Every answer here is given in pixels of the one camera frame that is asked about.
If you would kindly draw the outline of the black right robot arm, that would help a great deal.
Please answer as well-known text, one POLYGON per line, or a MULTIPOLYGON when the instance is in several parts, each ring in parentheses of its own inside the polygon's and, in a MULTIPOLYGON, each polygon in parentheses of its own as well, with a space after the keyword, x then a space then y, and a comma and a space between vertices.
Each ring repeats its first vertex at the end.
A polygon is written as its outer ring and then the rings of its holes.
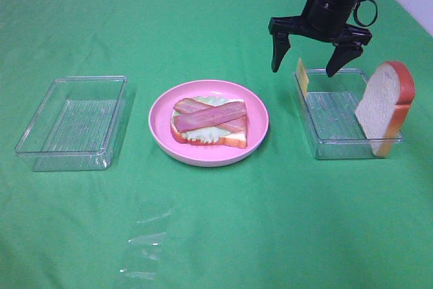
POLYGON ((372 38, 370 31, 348 24, 349 15, 358 0, 307 0, 299 16, 272 17, 269 33, 273 36, 271 69, 277 72, 290 48, 290 35, 300 35, 331 43, 334 52, 325 71, 332 77, 347 63, 363 53, 363 46, 372 38))

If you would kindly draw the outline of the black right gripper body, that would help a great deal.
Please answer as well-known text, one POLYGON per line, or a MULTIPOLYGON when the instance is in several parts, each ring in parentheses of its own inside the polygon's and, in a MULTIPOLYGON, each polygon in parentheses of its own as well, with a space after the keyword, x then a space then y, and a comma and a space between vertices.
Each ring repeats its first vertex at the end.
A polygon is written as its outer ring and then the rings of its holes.
POLYGON ((355 42, 367 45, 371 32, 347 22, 355 4, 336 4, 331 1, 307 1, 299 16, 272 17, 272 35, 300 35, 325 43, 355 42))

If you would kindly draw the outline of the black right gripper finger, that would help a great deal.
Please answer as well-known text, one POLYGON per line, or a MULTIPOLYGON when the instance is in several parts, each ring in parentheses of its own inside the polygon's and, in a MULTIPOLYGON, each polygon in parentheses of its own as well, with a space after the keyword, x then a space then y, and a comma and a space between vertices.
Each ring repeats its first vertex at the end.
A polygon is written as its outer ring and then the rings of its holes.
POLYGON ((339 44, 335 47, 334 52, 326 66, 328 77, 333 77, 342 67, 352 60, 358 58, 363 53, 361 45, 357 44, 339 44))
POLYGON ((277 32, 273 35, 273 57, 271 61, 271 69, 273 72, 279 70, 281 62, 290 48, 289 34, 277 32))

